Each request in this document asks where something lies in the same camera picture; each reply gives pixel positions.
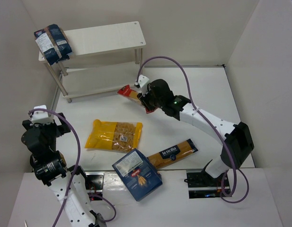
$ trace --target pasta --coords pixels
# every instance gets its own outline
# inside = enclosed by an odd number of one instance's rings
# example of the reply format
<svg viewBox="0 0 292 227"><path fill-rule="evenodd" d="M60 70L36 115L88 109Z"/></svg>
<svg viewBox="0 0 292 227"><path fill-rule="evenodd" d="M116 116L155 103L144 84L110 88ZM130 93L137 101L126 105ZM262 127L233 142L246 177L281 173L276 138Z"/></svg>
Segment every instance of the pasta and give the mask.
<svg viewBox="0 0 292 227"><path fill-rule="evenodd" d="M93 122L85 148L99 148L130 152L136 148L141 136L142 123Z"/></svg>

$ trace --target white tabletop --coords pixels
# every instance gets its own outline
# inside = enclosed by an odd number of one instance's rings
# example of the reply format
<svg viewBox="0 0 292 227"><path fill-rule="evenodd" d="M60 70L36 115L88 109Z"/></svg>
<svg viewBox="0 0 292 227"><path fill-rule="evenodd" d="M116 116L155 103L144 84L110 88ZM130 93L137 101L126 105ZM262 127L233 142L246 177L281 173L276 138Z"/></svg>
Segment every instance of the white tabletop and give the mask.
<svg viewBox="0 0 292 227"><path fill-rule="evenodd" d="M239 123L232 92L224 68L185 68L190 80L195 104L206 111L233 123ZM175 95L188 97L186 83L178 68L146 68L144 74L150 79L164 79ZM95 119L112 122L142 122L142 135L138 149L150 156L172 147L189 138L199 151L164 169L203 168L211 159L221 153L221 145L198 128L166 116L161 110L146 114L145 110L116 92L74 98L67 103L60 96L57 112L63 112L67 120L77 131L81 142L80 165L85 170L110 171L112 164L124 154L107 150L86 150L84 148L92 123ZM66 158L68 166L75 163L77 157L76 140L72 133L57 139L57 149ZM242 167L254 167L249 156Z"/></svg>
<svg viewBox="0 0 292 227"><path fill-rule="evenodd" d="M186 172L161 171L163 185L136 202L114 173L105 173L103 196L117 210L115 220L108 227L281 227L265 173L262 169L247 168L244 173L250 182L249 196L239 204L227 204L220 198L189 199ZM232 172L229 173L232 183ZM246 191L243 177L238 174L238 186L233 198L241 198ZM103 201L93 201L95 212L104 218L113 215ZM49 227L60 204L53 193L37 180L33 173L23 177L8 227ZM69 227L63 212L57 227Z"/></svg>

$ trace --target shelf leg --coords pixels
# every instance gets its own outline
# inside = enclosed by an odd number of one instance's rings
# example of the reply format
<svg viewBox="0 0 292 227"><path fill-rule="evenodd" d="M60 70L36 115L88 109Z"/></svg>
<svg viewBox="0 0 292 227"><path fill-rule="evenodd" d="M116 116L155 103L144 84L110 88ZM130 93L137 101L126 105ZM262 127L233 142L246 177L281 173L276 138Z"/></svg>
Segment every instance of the shelf leg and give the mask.
<svg viewBox="0 0 292 227"><path fill-rule="evenodd" d="M134 50L134 58L135 58L135 64L139 64L140 63L140 58L138 56L138 49Z"/></svg>
<svg viewBox="0 0 292 227"><path fill-rule="evenodd" d="M142 66L142 48L139 49L139 59L140 59L140 67Z"/></svg>
<svg viewBox="0 0 292 227"><path fill-rule="evenodd" d="M53 79L55 80L57 86L59 87L59 89L61 90L62 92L62 95L63 96L67 96L68 95L68 92L66 91L66 89L64 88L64 86L62 85L61 81L59 80L59 77L55 74L53 68L51 65L49 65L49 63L46 63L46 66L48 68L48 70L50 71ZM71 98L67 98L67 101L68 103L72 102L72 99Z"/></svg>
<svg viewBox="0 0 292 227"><path fill-rule="evenodd" d="M59 66L60 70L62 71L62 74L63 74L64 76L67 76L67 75L68 75L67 70L65 69L64 65L62 64L62 62L59 61L59 62L57 63L57 65Z"/></svg>

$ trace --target shelf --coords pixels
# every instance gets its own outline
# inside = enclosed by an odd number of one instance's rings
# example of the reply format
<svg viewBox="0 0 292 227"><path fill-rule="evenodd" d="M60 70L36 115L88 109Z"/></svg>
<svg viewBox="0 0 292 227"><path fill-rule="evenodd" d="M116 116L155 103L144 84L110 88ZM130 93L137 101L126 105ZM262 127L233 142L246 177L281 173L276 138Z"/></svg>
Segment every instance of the shelf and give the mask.
<svg viewBox="0 0 292 227"><path fill-rule="evenodd" d="M70 58L134 50L146 45L138 21L64 32L73 50L73 55ZM46 63L41 53L39 53L38 60L41 63Z"/></svg>
<svg viewBox="0 0 292 227"><path fill-rule="evenodd" d="M119 90L125 85L134 85L139 64L127 62L92 69L67 70L68 75L62 77L67 96L74 98L107 91Z"/></svg>

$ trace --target purple cable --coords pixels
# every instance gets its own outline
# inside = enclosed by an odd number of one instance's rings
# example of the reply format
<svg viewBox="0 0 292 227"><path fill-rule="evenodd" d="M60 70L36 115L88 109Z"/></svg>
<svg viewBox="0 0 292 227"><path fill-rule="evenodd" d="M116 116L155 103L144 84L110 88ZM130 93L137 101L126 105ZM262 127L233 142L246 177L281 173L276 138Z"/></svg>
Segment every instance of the purple cable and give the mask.
<svg viewBox="0 0 292 227"><path fill-rule="evenodd" d="M227 144L225 143L225 141L223 140L223 138L222 138L222 136L221 136L221 134L217 131L217 129L214 127L214 125L211 123L211 121L196 107L196 105L194 104L194 101L193 101L193 99L192 99L192 95L191 95L191 90L190 90L190 84L189 84L189 80L188 80L188 76L186 75L186 72L185 72L185 70L184 70L184 68L176 61L176 60L174 60L174 59L172 59L172 58L169 58L169 57L166 57L166 56L155 56L155 57L152 57L152 58L149 58L149 59L147 59L142 65L141 65L141 67L140 67L140 69L139 69L139 71L138 71L138 74L137 74L137 78L136 78L136 82L138 82L138 79L139 79L139 77L140 77L140 74L141 74L141 71L142 71L142 68L144 67L144 65L147 63L147 62L149 62L149 61L151 61L151 60L153 60L153 59L157 59L157 58L161 58L161 59L167 59L167 60L170 60L170 61L172 61L172 62L174 62L180 69L181 69L181 71L183 72L183 74L184 74L184 77L185 77L185 79L186 79L186 83L187 83L187 88L188 88L188 94L189 94L189 98L190 98L190 101L191 101L191 104L192 104L192 106L194 107L194 109L195 110L197 110L197 112L204 118L204 120L211 126L211 128L214 130L214 132L216 133L216 135L218 136L218 138L221 140L221 142L222 142L222 144L223 144L223 146L225 147L225 150L226 150L226 152L227 152L227 154L228 154L228 156L229 156L229 160L230 160L230 163L231 163L231 166L232 166L232 169L233 169L233 188L232 188L232 190L231 190L231 192L229 193L229 194L227 194L226 193L226 191L225 191L225 187L224 187L224 181L225 181L225 176L227 175L227 172L225 172L224 173L224 175L223 175L223 178L222 178L222 180L221 180L221 191L222 191L222 194L225 196L225 197L230 197L230 196L232 196L233 194L234 194L234 192L235 192L235 190L236 190L236 185L237 185L237 173L236 173L236 167L235 167L235 164L234 164L234 160L233 160L233 157L232 157L232 155L231 155L231 153L230 153L230 150L229 150L229 148L228 148L228 146L227 146ZM248 192L249 192L249 182L248 182L248 180L247 180L247 178L246 178L246 176L243 174L243 176L244 176L244 178L246 179L246 183L247 183L247 192L246 192L246 194L245 194L245 196L242 198L242 199L240 199L240 200L238 200L238 201L227 201L227 200L225 200L223 197L222 197L222 199L224 200L224 201L226 201L226 202L229 202L229 203L238 203L238 202L241 202L241 201L243 201L246 197L247 197L247 195L248 195Z"/></svg>
<svg viewBox="0 0 292 227"><path fill-rule="evenodd" d="M37 109L30 110L30 111L28 112L28 114L31 115L31 114L32 114L33 112L35 112L35 111L45 111L45 112L48 112L48 113L50 113L50 114L53 114L53 115L57 116L57 117L58 117L59 119L61 119L62 121L64 121L64 122L69 126L69 128L71 129L71 131L73 132L73 134L74 134L74 136L75 136L75 139L76 139L76 142L77 142L77 144L78 144L78 156L77 156L76 163L75 163L75 166L74 166L73 172L72 172L72 174L71 174L71 177L70 177L70 179L69 179L69 182L68 182L68 185L67 185L67 189L66 189L66 193L65 193L65 197L67 197L67 196L68 196L68 193L69 193L69 188L70 188L70 186L71 186L71 182L72 182L72 180L73 180L73 177L74 177L75 172L76 172L76 170L77 170L77 168L78 168L78 166L79 166L79 161L80 161L80 140L79 140L79 136L77 135L77 133L76 133L75 129L73 128L73 126L72 126L72 125L71 125L71 124L70 124L70 123L69 123L64 117L60 116L58 113L56 113L56 112L54 112L54 111L52 111L52 110L46 110L46 109L42 109L42 108L37 108ZM66 205L66 200L67 200L67 199L64 199L64 201L62 202L62 206L61 206L61 208L60 208L59 213L58 213L57 216L56 216L56 219L55 219L55 221L54 221L52 227L55 227L55 226L56 226L56 224L57 224L57 222L58 222L58 220L59 220L59 218L60 218L60 216L61 216L61 214L62 214L62 211L63 211L63 209L64 209L64 207L65 207L65 205Z"/></svg>
<svg viewBox="0 0 292 227"><path fill-rule="evenodd" d="M105 201L106 203L108 203L108 204L110 205L110 207L112 207L112 209L114 210L114 216L113 216L111 219L104 220L105 222L109 222L109 221L112 221L112 220L115 219L115 217L116 217L116 209L115 209L115 207L113 206L112 203L110 203L107 199L105 199L104 197L102 197L102 196L100 196L100 195L98 195L98 194L92 194L92 195L89 195L89 197L90 197L90 198L92 198L92 197L98 197L98 198L104 200L104 201Z"/></svg>

